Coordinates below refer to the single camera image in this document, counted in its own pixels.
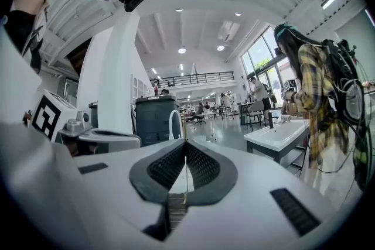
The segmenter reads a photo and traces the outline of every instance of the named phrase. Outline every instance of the yellow plaid shirt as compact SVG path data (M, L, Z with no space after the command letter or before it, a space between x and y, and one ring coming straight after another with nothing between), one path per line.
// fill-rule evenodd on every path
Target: yellow plaid shirt
M335 93L333 76L326 64L327 56L321 49L309 44L298 50L301 64L301 90L294 95L299 112L309 112L310 156L309 167L316 168L323 161L323 151L332 145L347 154L348 128L342 121L332 119L326 131L318 129L318 123L330 111L328 96Z

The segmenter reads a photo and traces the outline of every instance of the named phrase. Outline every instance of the woman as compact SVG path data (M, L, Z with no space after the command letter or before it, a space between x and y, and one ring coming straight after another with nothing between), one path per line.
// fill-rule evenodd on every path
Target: woman
M331 110L329 97L335 93L334 74L327 64L322 44L304 36L296 27L287 23L279 25L274 30L274 37L278 45L277 55L287 55L296 78L301 82L300 91L287 91L284 99L295 102L299 112L309 112L309 168L314 172L310 172L307 180L313 181L317 168L335 171L341 165L337 158L344 157L342 153L347 154L347 126L333 117L326 123L326 130L322 130L319 123Z

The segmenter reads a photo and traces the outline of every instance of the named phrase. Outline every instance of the chair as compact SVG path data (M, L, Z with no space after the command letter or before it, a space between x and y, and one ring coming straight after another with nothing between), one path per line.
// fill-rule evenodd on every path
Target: chair
M198 115L203 113L203 109L204 107L202 105L198 106ZM195 116L195 118L197 119L197 121L194 123L194 125L196 125L197 123L199 124L206 123L206 121L203 120L203 117L201 116Z
M246 113L246 129L247 129L247 116L249 117L250 119L250 126L251 126L251 130L253 130L253 123L251 122L251 117L257 117L258 118L258 122L255 122L254 124L260 124L262 121L261 121L261 118L263 116L263 110L264 110L264 106L263 106L263 102L261 100L258 100L256 102L254 102L252 104L251 107L248 107L247 108L247 113Z

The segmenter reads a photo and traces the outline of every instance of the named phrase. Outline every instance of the white sink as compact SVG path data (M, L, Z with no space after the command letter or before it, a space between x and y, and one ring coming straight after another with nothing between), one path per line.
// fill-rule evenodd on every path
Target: white sink
M274 128L265 127L258 131L244 135L245 140L260 146L280 151L288 146L303 131L309 128L309 120L293 119L281 125L274 125Z

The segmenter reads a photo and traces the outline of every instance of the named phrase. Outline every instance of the long black hair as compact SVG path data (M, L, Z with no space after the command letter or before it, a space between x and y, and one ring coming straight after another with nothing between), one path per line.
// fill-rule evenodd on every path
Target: long black hair
M277 45L283 45L285 49L285 54L289 59L289 63L291 64L292 69L295 72L296 77L302 82L302 72L301 72L301 64L298 59L298 50L304 44L312 44L320 46L322 45L321 42L312 40L299 31L294 29L291 25L285 23L278 25L274 30L274 37Z

